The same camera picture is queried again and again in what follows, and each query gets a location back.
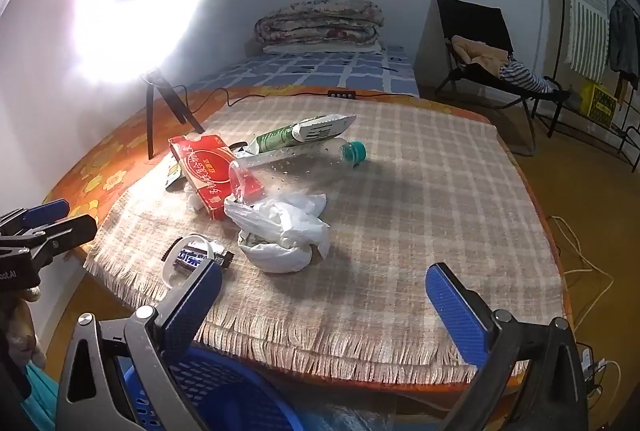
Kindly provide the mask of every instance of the striped towel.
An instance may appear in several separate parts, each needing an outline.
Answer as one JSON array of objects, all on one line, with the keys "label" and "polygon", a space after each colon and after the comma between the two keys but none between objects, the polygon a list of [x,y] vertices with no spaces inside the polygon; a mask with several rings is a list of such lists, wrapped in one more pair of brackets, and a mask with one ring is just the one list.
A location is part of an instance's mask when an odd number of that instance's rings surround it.
[{"label": "striped towel", "polygon": [[571,0],[566,62],[578,74],[599,83],[607,60],[607,0]]},{"label": "striped towel", "polygon": [[554,89],[542,77],[538,77],[520,61],[509,61],[500,67],[500,79],[530,92],[549,94]]}]

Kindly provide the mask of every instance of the floor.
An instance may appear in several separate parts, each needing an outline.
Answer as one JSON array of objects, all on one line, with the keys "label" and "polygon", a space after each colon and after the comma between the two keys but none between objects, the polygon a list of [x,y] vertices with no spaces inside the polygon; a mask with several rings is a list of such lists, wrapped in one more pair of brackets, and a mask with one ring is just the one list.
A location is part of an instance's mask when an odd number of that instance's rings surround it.
[{"label": "floor", "polygon": [[[520,108],[507,112],[477,109],[487,115],[507,144],[529,141]],[[602,399],[591,399],[590,428],[612,421],[640,379],[640,176],[630,166],[604,151],[556,133],[545,137],[546,129],[536,121],[538,154],[518,157],[544,212],[564,218],[580,240],[582,253],[615,279],[576,333],[578,341],[593,347],[596,360],[618,361],[622,380],[615,400],[611,400],[617,372],[609,367],[601,381]],[[571,246],[552,225],[561,250],[564,270],[582,268]],[[585,308],[606,287],[607,278],[598,273],[578,273],[568,277],[574,317],[579,320]],[[126,316],[129,311],[106,290],[86,277],[58,325],[48,350],[47,373],[57,379],[62,370],[66,344],[78,316],[94,312],[98,319]],[[423,413],[418,403],[401,400],[398,413]]]}]

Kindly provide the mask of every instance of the blue plastic basket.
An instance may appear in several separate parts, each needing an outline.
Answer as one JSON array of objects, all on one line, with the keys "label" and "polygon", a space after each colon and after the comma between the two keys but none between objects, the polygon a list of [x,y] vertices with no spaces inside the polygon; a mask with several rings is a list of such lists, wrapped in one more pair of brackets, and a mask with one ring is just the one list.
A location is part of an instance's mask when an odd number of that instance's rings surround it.
[{"label": "blue plastic basket", "polygon": [[[289,404],[260,375],[224,355],[191,347],[170,369],[212,430],[304,431]],[[145,429],[164,431],[133,366],[124,379]]]}]

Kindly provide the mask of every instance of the chair backrest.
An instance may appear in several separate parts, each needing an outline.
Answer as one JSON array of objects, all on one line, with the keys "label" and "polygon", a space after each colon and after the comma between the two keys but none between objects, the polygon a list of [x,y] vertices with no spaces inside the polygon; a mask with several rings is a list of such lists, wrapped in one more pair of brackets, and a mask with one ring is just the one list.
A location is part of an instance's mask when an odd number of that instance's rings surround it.
[{"label": "chair backrest", "polygon": [[462,36],[513,53],[502,11],[495,7],[460,0],[437,0],[440,22],[446,39]]}]

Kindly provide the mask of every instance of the beige checkered cloth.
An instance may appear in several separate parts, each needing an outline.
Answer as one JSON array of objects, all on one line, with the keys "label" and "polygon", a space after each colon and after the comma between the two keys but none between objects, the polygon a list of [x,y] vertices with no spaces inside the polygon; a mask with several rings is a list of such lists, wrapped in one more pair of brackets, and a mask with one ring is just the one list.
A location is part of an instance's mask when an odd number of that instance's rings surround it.
[{"label": "beige checkered cloth", "polygon": [[325,260],[297,273],[261,272],[239,251],[231,221],[196,215],[184,192],[165,192],[164,159],[117,200],[86,268],[128,304],[156,303],[166,293],[164,251],[181,235],[207,234],[236,258],[197,340],[334,379],[430,384],[473,376],[425,294],[436,261],[522,321],[563,315],[545,231],[492,125],[399,104],[299,97],[225,106],[206,127],[231,144],[329,113],[357,115],[344,136],[363,141],[367,160],[327,191]]}]

